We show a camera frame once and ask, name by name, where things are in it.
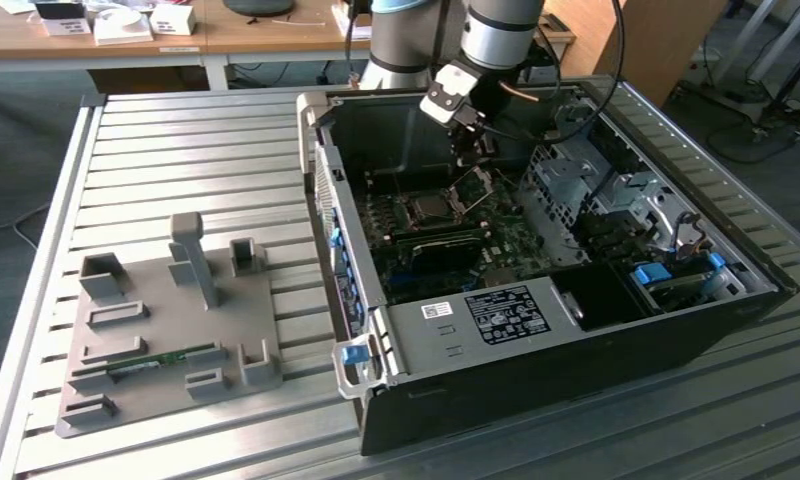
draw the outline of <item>table leg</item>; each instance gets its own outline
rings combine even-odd
[[[769,72],[770,68],[774,66],[774,63],[777,62],[778,57],[782,55],[783,51],[789,47],[789,44],[791,43],[791,41],[798,36],[799,32],[800,32],[800,12],[798,13],[798,15],[795,15],[795,18],[793,18],[791,23],[789,24],[789,27],[786,28],[786,31],[783,32],[783,35],[779,37],[779,39],[774,43],[774,46],[771,47],[771,50],[769,50],[769,53],[765,55],[765,58],[762,58],[762,60],[757,64],[757,68],[754,69],[753,74],[750,75],[751,80],[755,80],[757,82],[762,80],[762,78],[765,77],[765,74]]]
[[[208,75],[211,90],[228,90],[228,77],[226,76],[227,65],[227,55],[207,55],[204,57],[204,70]]]
[[[742,51],[745,50],[745,47],[750,43],[750,40],[753,39],[753,36],[757,33],[757,30],[762,26],[762,23],[765,22],[765,19],[767,18],[769,13],[771,13],[771,10],[774,9],[774,5],[777,4],[777,1],[778,0],[765,0],[762,2],[762,5],[759,5],[759,8],[757,9],[757,13],[753,14],[753,18],[750,19],[750,21],[747,22],[747,25],[745,26],[745,30],[742,31],[742,34],[735,39],[735,44],[733,45],[733,48],[730,49],[729,53],[725,55],[723,59],[721,60],[721,63],[718,64],[717,68],[713,71],[715,83],[721,83],[721,80],[723,79],[727,72],[730,71],[730,67],[735,63],[735,60],[738,59],[738,56],[741,55]]]

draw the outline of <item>white box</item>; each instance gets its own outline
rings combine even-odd
[[[123,43],[151,42],[155,37],[151,34],[148,17],[140,15],[139,21],[127,28],[118,21],[106,21],[99,16],[95,21],[95,45],[119,45]]]
[[[92,33],[90,21],[86,18],[63,18],[62,20],[42,19],[42,25],[48,35],[83,35]]]
[[[160,3],[151,14],[151,28],[160,35],[192,35],[196,14],[190,5]]]

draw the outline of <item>barcode sticker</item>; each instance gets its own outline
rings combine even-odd
[[[427,320],[437,317],[445,317],[446,315],[454,315],[454,309],[451,308],[451,304],[449,302],[425,305],[422,307],[422,311],[425,312],[425,318]]]

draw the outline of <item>white sticker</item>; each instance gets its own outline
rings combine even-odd
[[[422,311],[425,312],[425,318],[427,320],[437,317],[445,317],[446,315],[454,315],[454,309],[451,308],[451,304],[449,302],[425,305],[422,307]]]
[[[199,47],[160,47],[160,53],[198,52]]]

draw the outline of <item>wooden desk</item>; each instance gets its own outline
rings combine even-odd
[[[154,42],[95,46],[92,35],[50,37],[42,25],[27,23],[30,13],[10,15],[0,7],[0,60],[71,59],[76,57],[143,57],[200,53],[207,46],[204,1],[194,0],[199,27],[192,36],[158,35]],[[170,49],[182,52],[167,52]]]
[[[27,23],[30,14],[10,15],[0,8],[0,72],[200,65],[211,89],[227,90],[231,63],[344,58],[344,37],[331,17],[331,3],[298,0],[291,21],[320,18],[326,22],[322,27],[302,27],[271,19],[247,25],[248,17],[231,12],[222,0],[194,0],[198,25],[192,36],[156,35],[154,42],[103,47],[95,46],[92,35],[48,37],[40,25]],[[368,51],[370,42],[354,42],[354,59],[367,58]]]

